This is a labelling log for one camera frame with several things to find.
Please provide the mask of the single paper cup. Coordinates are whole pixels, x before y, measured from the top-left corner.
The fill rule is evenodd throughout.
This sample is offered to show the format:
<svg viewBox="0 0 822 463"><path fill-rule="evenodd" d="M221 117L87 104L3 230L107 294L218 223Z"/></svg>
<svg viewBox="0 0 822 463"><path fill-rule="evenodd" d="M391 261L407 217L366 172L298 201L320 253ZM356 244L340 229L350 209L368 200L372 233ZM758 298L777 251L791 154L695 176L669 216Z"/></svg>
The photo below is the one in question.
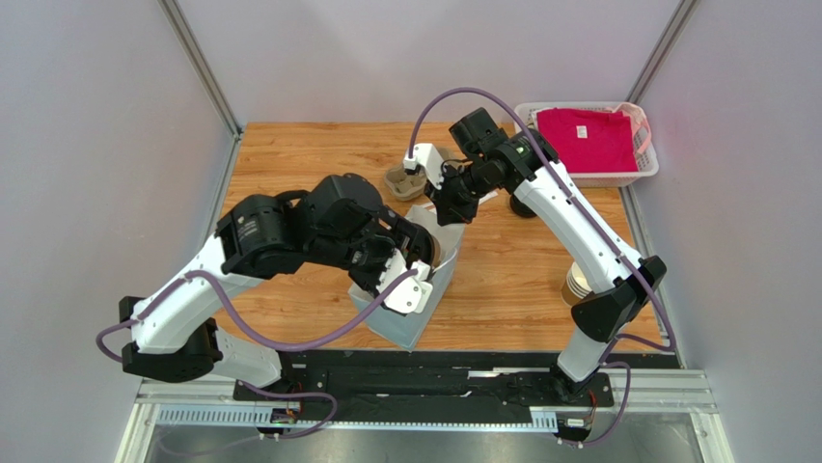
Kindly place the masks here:
<svg viewBox="0 0 822 463"><path fill-rule="evenodd" d="M442 261L442 247L435 236L430 237L430 250L431 262L429 264L432 268L435 268L439 266Z"/></svg>

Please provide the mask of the stack of black lids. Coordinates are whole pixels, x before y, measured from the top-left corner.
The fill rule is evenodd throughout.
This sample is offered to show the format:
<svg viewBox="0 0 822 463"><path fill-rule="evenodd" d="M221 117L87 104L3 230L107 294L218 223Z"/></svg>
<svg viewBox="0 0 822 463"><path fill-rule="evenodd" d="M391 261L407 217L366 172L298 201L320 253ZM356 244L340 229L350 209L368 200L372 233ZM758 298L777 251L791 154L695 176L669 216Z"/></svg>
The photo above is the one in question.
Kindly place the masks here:
<svg viewBox="0 0 822 463"><path fill-rule="evenodd" d="M519 217L522 218L534 218L535 213L523 202L521 202L517 197L510 196L509 197L509 207L510 209Z"/></svg>

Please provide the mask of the light blue paper bag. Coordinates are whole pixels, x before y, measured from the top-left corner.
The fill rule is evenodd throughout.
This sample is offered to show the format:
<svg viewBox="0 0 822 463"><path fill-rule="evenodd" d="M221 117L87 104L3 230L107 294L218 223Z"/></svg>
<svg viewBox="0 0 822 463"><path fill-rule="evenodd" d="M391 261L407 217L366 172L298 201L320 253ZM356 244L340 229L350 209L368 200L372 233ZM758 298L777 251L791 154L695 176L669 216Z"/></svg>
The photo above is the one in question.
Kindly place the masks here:
<svg viewBox="0 0 822 463"><path fill-rule="evenodd" d="M402 315L379 308L365 320L365 324L377 336L399 348L412 351L452 282L466 226L457 224L440 227L437 224L433 206L412 205L405 218L412 223L422 225L438 239L442 247L441 264L432 268L430 277L430 282L433 284L432 294L422 313Z"/></svg>

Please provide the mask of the stack of paper cups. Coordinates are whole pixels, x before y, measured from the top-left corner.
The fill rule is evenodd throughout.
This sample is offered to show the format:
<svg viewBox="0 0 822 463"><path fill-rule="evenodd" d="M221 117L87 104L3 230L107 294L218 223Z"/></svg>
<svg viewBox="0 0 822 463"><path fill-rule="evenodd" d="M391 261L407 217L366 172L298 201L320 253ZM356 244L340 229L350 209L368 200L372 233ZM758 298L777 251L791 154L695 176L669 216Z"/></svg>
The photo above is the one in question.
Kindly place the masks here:
<svg viewBox="0 0 822 463"><path fill-rule="evenodd" d="M563 302L567 306L572 307L584 299L589 293L591 293L591 288L586 276L581 267L576 262L573 262L562 284L561 297Z"/></svg>

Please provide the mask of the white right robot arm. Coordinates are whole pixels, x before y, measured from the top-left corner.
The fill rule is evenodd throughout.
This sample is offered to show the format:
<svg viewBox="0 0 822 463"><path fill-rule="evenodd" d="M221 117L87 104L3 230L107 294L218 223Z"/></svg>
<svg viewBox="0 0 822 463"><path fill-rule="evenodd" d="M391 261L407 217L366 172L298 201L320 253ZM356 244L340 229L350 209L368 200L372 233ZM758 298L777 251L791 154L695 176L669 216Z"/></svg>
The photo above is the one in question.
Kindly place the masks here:
<svg viewBox="0 0 822 463"><path fill-rule="evenodd" d="M547 225L590 288L571 309L576 328L555 371L568 386L587 383L617 336L650 301L667 266L621 240L574 186L558 153L538 131L524 128L508 135L479 108L449 132L466 159L459 166L439 163L439 178L426 188L439 223L472 222L479 199L505 189Z"/></svg>

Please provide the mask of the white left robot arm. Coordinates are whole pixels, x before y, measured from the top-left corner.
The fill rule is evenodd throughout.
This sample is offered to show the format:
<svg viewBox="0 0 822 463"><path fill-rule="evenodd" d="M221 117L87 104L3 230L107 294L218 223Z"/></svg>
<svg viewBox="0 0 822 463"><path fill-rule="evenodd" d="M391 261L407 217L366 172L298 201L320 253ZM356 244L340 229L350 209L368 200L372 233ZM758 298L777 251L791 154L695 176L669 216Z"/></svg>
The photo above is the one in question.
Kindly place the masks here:
<svg viewBox="0 0 822 463"><path fill-rule="evenodd" d="M121 300L131 340L118 359L126 373L166 383L215 374L266 387L282 379L288 347L222 330L215 313L235 296L311 263L346 272L375 308L412 313L427 301L437 258L431 233L397 215L358 175L252 195L218 221L168 284Z"/></svg>

